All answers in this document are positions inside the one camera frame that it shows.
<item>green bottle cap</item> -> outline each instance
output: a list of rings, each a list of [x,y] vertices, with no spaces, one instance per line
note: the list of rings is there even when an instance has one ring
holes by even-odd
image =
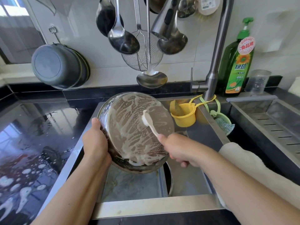
[[[254,21],[253,17],[246,17],[243,19],[243,23],[245,24],[245,26],[244,29],[239,32],[237,39],[244,39],[250,35],[250,31],[247,29],[247,27],[248,24],[253,21]]]

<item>wire mesh strainer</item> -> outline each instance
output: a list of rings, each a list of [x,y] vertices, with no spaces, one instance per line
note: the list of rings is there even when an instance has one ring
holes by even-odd
[[[125,55],[122,54],[123,60],[126,62],[128,66],[135,70],[139,70],[141,72],[148,70],[148,32],[146,30],[142,30],[141,22],[140,22],[140,9],[139,9],[139,0],[134,0],[134,10],[135,17],[137,22],[137,30],[132,34],[137,38],[140,43],[140,50],[133,55]],[[157,47],[157,42],[159,38],[155,35],[150,35],[150,55],[151,55],[151,64],[152,68],[156,67],[163,58],[163,53]]]

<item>person's left hand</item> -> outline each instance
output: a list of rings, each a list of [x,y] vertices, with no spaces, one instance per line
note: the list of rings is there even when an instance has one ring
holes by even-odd
[[[92,127],[82,137],[84,155],[89,159],[107,162],[111,157],[108,153],[107,139],[100,130],[101,123],[98,118],[92,118]]]

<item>label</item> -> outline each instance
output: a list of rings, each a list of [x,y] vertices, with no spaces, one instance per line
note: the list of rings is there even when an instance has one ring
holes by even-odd
[[[235,63],[232,66],[225,93],[233,94],[241,91],[251,58],[251,54],[244,55],[236,52]]]
[[[216,7],[216,0],[201,0],[202,10],[212,9]]]
[[[244,38],[238,45],[238,52],[242,55],[251,53],[255,47],[255,39],[253,37]]]

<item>window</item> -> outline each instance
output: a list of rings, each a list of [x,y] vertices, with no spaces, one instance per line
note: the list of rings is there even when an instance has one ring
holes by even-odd
[[[34,51],[44,45],[22,0],[0,0],[0,55],[6,64],[31,62]]]

